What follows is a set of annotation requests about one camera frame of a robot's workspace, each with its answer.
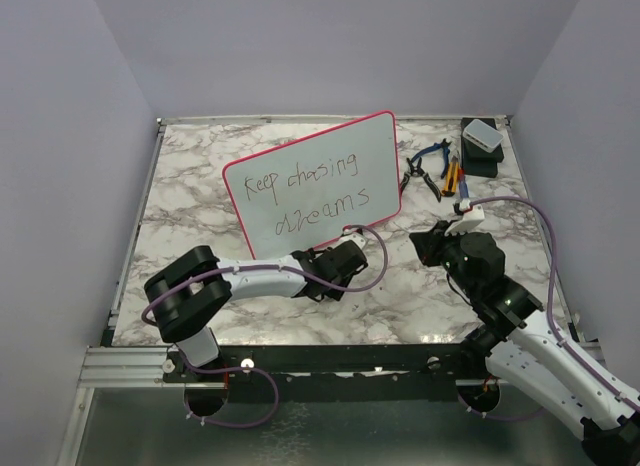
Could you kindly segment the pink framed whiteboard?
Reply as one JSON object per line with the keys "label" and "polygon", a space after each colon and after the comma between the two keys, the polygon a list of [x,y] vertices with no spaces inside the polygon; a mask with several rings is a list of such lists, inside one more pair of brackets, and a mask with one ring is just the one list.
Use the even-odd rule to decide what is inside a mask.
{"label": "pink framed whiteboard", "polygon": [[401,210],[396,118],[380,111],[226,164],[222,178],[255,259],[326,245]]}

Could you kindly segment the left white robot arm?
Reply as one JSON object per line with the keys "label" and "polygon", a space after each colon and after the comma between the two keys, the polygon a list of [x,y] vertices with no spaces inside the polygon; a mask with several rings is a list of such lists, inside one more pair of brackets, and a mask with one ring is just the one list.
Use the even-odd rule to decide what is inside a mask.
{"label": "left white robot arm", "polygon": [[352,240],[263,261],[218,258],[210,247],[197,246],[144,284],[153,316],[147,321],[155,324],[164,343],[184,353],[189,372],[206,381],[222,363],[208,323],[227,303],[261,297],[338,301],[367,266],[364,252]]}

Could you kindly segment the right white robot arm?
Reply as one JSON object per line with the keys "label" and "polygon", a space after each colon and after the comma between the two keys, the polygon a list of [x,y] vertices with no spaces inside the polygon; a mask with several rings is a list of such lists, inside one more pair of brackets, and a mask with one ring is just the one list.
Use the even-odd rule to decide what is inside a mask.
{"label": "right white robot arm", "polygon": [[594,464],[638,464],[638,391],[554,334],[541,302],[506,275],[505,254],[490,234],[449,236],[449,226],[439,221],[409,239],[421,263],[443,268],[481,321],[461,343],[461,369],[472,377],[488,372],[538,402]]}

